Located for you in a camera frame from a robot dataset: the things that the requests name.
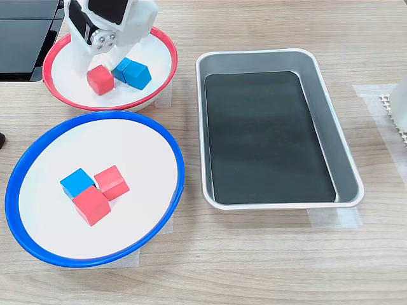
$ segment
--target red cube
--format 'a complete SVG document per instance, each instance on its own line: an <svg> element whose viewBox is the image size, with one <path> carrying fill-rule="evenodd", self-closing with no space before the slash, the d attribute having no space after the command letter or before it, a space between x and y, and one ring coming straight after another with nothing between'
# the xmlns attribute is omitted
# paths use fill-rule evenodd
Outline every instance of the red cube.
<svg viewBox="0 0 407 305"><path fill-rule="evenodd" d="M108 200L94 186L77 195L72 201L79 214L90 226L96 224L110 212Z"/></svg>
<svg viewBox="0 0 407 305"><path fill-rule="evenodd" d="M98 173L95 176L95 180L103 195L109 201L116 199L118 196L121 196L130 190L116 165Z"/></svg>
<svg viewBox="0 0 407 305"><path fill-rule="evenodd" d="M89 86L99 95L114 89L114 77L103 65L90 70L87 79Z"/></svg>

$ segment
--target wooden block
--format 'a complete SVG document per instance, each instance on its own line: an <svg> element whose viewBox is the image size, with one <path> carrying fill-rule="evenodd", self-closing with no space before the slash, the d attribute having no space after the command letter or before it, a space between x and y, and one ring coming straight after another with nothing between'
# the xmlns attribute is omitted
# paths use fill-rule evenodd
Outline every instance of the wooden block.
<svg viewBox="0 0 407 305"><path fill-rule="evenodd" d="M82 168L70 174L60 183L64 192L71 200L90 186L96 186L92 178L90 178Z"/></svg>
<svg viewBox="0 0 407 305"><path fill-rule="evenodd" d="M95 176L95 180L103 195L109 201L116 199L130 190L116 165L98 173Z"/></svg>
<svg viewBox="0 0 407 305"><path fill-rule="evenodd" d="M131 87L143 90L151 81L151 74L146 65L132 61L123 72L127 84Z"/></svg>
<svg viewBox="0 0 407 305"><path fill-rule="evenodd" d="M123 73L125 72L125 69L128 67L128 65L130 65L131 63L132 61L127 57L123 59L120 64L118 64L118 66L112 71L112 75L114 76L114 78L118 79L122 83L127 84L126 78Z"/></svg>
<svg viewBox="0 0 407 305"><path fill-rule="evenodd" d="M94 186L89 187L73 199L78 213L90 225L98 223L110 212L105 196Z"/></svg>
<svg viewBox="0 0 407 305"><path fill-rule="evenodd" d="M114 89L114 77L103 65L88 72L89 86L99 95L103 95Z"/></svg>

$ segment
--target wooden table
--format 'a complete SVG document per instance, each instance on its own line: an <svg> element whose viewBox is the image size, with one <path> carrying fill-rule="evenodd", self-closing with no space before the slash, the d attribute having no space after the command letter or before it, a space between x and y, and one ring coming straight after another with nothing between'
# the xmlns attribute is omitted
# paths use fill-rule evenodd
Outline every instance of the wooden table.
<svg viewBox="0 0 407 305"><path fill-rule="evenodd" d="M141 111L177 139L186 187L174 233L140 266L71 270L15 241L4 214L10 173L44 132L82 112L38 83L0 84L0 304L407 304L407 192L352 85L407 72L407 6L395 1L163 1L156 26L175 42L172 107ZM64 26L61 35L67 33ZM218 212L201 196L195 60L207 51L311 51L366 187L357 229L312 227L307 211Z"/></svg>

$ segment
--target white robot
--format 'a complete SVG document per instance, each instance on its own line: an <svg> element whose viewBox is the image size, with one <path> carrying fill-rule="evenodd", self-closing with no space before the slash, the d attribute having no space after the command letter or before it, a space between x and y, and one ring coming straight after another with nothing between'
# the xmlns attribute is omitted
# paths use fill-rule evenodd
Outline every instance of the white robot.
<svg viewBox="0 0 407 305"><path fill-rule="evenodd" d="M85 77L94 56L107 53L113 70L143 37L158 13L153 0L70 0L65 14L71 29L74 69Z"/></svg>

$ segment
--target tape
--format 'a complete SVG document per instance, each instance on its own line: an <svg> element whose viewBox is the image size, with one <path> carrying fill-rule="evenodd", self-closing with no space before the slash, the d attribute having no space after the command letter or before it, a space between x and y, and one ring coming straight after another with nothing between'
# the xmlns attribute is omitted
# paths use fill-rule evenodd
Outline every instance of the tape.
<svg viewBox="0 0 407 305"><path fill-rule="evenodd" d="M362 225L361 216L355 208L309 208L308 218L312 227L357 228Z"/></svg>
<svg viewBox="0 0 407 305"><path fill-rule="evenodd" d="M158 98L155 100L156 108L169 108L171 107L172 100L172 81L165 87Z"/></svg>
<svg viewBox="0 0 407 305"><path fill-rule="evenodd" d="M407 149L404 134L399 133L393 124L386 106L381 101L381 95L388 95L397 84L353 86L358 96L362 97L374 119L378 131L389 151L400 177L407 187Z"/></svg>

